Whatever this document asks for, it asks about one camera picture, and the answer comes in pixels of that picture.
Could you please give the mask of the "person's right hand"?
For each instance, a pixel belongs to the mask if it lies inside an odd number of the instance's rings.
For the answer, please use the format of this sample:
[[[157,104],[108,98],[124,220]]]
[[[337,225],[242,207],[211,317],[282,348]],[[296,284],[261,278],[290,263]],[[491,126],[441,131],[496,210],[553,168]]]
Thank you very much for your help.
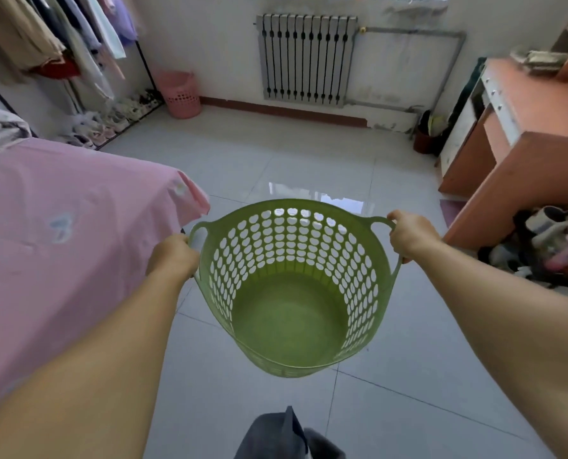
[[[441,236],[426,217],[396,209],[388,213],[387,219],[395,224],[389,234],[390,244],[404,263],[415,262],[423,267],[440,249]]]

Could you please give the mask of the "person's left hand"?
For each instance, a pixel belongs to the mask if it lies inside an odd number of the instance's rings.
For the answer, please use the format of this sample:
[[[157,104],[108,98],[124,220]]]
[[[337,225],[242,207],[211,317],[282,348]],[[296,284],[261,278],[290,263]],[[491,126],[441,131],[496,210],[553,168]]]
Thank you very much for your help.
[[[199,263],[200,253],[189,245],[189,238],[184,233],[173,234],[154,247],[145,275],[185,283],[197,271]]]

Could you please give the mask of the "green perforated laundry basket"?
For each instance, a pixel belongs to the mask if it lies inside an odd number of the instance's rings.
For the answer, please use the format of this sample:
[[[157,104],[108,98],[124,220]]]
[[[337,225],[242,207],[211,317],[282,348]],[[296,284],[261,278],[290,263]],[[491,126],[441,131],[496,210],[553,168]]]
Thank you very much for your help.
[[[251,363],[302,378],[359,353],[386,314],[402,265],[372,225],[318,200],[264,200],[187,231],[202,242],[196,284]]]

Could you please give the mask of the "person's left forearm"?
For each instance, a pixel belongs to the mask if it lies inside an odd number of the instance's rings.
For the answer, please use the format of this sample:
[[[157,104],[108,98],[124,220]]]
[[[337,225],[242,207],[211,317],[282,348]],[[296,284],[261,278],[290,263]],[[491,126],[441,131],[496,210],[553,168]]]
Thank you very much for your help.
[[[154,270],[0,404],[0,459],[142,459],[166,347],[192,273]]]

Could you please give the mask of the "person's right forearm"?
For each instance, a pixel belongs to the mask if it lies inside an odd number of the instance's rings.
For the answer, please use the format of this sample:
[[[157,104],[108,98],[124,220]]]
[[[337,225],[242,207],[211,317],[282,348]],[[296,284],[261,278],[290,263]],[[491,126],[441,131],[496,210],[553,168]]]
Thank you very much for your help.
[[[423,269],[475,355],[559,459],[568,459],[568,296],[439,240],[404,256]]]

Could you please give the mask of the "dark red bin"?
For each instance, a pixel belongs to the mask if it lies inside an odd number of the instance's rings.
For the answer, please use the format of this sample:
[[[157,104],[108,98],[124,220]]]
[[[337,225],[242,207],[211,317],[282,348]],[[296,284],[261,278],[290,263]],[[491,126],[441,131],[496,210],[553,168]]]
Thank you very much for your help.
[[[422,155],[436,155],[449,126],[447,117],[434,114],[430,109],[422,111],[414,131],[413,150]]]

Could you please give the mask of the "row of shoes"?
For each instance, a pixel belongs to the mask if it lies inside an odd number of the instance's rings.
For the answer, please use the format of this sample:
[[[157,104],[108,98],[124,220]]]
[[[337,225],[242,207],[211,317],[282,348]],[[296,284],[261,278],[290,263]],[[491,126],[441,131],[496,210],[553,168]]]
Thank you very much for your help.
[[[74,115],[67,131],[51,140],[75,147],[100,150],[163,104],[164,99],[158,91],[146,89],[130,98],[116,101],[101,113],[86,111]]]

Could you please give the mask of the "orange wooden desk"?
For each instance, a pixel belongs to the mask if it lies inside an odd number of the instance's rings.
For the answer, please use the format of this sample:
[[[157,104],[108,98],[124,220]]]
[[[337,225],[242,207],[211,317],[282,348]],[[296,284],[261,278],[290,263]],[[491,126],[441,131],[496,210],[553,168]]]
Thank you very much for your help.
[[[468,250],[492,246],[522,209],[568,205],[568,63],[556,78],[531,76],[510,59],[517,46],[568,46],[568,0],[451,0],[448,22],[469,40],[454,79],[486,56],[480,77],[488,105],[450,164],[440,191],[468,198],[444,240]]]

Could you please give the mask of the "pink perforated waste basket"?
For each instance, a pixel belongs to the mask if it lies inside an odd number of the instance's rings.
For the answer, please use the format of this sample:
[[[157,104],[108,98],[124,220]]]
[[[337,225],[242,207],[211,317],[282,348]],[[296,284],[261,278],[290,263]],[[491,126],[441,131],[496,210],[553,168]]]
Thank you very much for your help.
[[[157,90],[169,113],[181,120],[191,119],[202,111],[196,76],[192,72],[167,70],[154,76]]]

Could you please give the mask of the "pile of shoes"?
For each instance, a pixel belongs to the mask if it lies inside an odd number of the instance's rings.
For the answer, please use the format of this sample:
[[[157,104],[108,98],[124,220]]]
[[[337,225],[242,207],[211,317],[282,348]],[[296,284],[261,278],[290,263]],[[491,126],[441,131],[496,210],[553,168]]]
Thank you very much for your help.
[[[483,246],[479,261],[548,289],[568,288],[568,206],[519,210],[513,230],[495,246]]]

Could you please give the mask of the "black clothes rack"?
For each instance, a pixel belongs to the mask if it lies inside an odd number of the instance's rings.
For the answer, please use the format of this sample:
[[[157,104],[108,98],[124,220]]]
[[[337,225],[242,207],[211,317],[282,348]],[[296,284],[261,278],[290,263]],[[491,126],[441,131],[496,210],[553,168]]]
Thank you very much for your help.
[[[119,100],[146,89],[156,89],[140,46],[129,46],[126,51],[127,58],[118,62],[125,79],[108,76]],[[86,111],[103,112],[89,109],[95,105],[91,97],[92,94],[80,83],[73,85],[36,76],[14,79],[0,60],[0,109],[27,122],[33,134],[30,138],[52,141],[51,138],[67,131],[74,115]]]

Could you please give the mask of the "pile of papers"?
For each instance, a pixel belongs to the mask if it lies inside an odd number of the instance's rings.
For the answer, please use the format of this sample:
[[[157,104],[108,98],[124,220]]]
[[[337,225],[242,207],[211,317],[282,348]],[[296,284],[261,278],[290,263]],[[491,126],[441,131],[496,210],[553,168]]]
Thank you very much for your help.
[[[568,53],[513,49],[510,58],[528,75],[556,76],[568,60]]]

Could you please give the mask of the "person's grey trousers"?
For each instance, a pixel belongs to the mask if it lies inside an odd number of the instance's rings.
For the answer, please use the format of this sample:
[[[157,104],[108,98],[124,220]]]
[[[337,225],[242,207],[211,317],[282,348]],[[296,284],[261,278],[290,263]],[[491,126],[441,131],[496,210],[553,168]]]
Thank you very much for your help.
[[[301,426],[292,406],[258,416],[234,459],[347,459],[346,454],[312,428]]]

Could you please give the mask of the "row of hanging clothes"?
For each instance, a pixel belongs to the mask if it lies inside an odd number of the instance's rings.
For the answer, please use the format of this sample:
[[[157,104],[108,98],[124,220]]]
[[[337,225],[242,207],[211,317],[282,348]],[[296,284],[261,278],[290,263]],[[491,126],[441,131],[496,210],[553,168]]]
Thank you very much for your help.
[[[90,110],[120,100],[108,80],[138,39],[125,0],[0,0],[0,60],[14,79],[36,76],[92,94]]]

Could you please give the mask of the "grey wall radiator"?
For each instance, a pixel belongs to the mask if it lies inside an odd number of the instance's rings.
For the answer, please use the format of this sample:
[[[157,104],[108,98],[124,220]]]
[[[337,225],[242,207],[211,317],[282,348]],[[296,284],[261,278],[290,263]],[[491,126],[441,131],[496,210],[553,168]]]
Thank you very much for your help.
[[[345,106],[356,16],[260,14],[255,27],[264,99]]]

